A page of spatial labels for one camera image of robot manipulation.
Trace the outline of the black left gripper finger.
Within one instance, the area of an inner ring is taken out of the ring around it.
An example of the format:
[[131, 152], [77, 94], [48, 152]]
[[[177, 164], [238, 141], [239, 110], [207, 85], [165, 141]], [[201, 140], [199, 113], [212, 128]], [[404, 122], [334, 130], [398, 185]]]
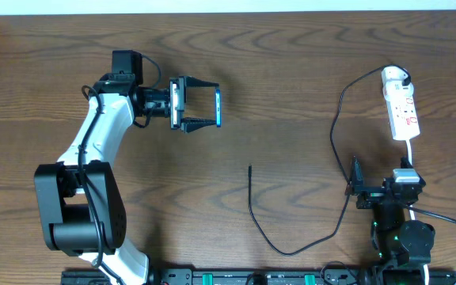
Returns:
[[186, 88], [207, 88], [207, 87], [212, 87], [215, 89], [219, 88], [219, 84], [217, 82], [207, 82], [207, 81], [200, 80], [198, 78], [194, 78], [191, 76], [184, 77], [184, 86]]
[[186, 118], [183, 118], [183, 120], [181, 121], [180, 129], [184, 133], [191, 133], [202, 127], [209, 127], [209, 126], [213, 126], [213, 125], [217, 125], [215, 120], [186, 117]]

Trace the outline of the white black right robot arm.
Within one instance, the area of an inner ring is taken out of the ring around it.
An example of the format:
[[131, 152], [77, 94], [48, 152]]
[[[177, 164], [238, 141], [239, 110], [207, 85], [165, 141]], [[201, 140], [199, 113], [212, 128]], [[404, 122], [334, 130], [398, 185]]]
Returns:
[[406, 218], [405, 211], [418, 201], [426, 185], [407, 158], [379, 186], [364, 183], [357, 158], [351, 160], [346, 193], [355, 196], [358, 209], [370, 210], [372, 245], [380, 261], [359, 273], [362, 284], [428, 284], [428, 264], [435, 241], [432, 225]]

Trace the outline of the blue Galaxy smartphone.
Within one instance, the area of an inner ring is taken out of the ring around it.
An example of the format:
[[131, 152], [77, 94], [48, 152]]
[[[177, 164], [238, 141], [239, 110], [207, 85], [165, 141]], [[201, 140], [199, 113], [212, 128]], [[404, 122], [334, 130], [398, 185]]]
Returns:
[[221, 90], [219, 88], [215, 89], [215, 122], [216, 127], [222, 126], [222, 106], [221, 106]]

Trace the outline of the white power strip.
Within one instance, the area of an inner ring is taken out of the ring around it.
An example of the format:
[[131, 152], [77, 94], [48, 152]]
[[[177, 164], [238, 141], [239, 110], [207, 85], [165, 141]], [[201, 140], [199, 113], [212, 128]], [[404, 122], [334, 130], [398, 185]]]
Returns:
[[392, 137], [397, 141], [406, 141], [420, 134], [418, 115], [413, 97], [400, 97], [387, 101], [389, 125]]

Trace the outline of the white USB charger plug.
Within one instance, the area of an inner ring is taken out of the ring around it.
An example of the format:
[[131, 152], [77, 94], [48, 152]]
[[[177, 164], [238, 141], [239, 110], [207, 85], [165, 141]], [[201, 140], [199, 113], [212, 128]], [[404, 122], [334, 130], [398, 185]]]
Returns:
[[382, 93], [386, 101], [396, 101], [411, 97], [414, 86], [406, 70], [397, 66], [385, 67], [382, 72]]

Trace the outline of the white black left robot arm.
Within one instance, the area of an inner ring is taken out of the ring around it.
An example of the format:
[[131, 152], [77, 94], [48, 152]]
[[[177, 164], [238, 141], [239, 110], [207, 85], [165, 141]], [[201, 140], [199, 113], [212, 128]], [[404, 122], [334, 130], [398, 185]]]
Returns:
[[57, 162], [39, 165], [34, 185], [46, 246], [91, 263], [67, 270], [63, 284], [159, 284], [161, 273], [126, 236], [127, 216], [112, 166], [136, 118], [169, 119], [171, 129], [191, 133], [222, 124], [217, 82], [171, 78], [168, 87], [143, 85], [145, 55], [112, 53], [112, 70], [82, 94], [89, 111], [74, 141]]

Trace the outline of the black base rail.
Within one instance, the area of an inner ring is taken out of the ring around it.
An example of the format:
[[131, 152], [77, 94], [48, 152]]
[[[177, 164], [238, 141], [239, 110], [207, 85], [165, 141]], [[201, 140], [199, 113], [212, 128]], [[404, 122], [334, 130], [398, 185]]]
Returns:
[[[422, 284], [419, 271], [390, 270], [383, 273], [384, 283], [381, 284]], [[429, 284], [454, 284], [456, 272], [435, 270], [429, 273]], [[353, 277], [348, 270], [327, 268], [322, 273], [316, 271], [194, 271], [187, 268], [174, 268], [150, 273], [144, 284], [160, 285], [355, 285], [377, 284], [375, 279]], [[80, 284], [112, 284], [109, 277], [99, 271], [64, 271], [61, 275], [62, 285]]]

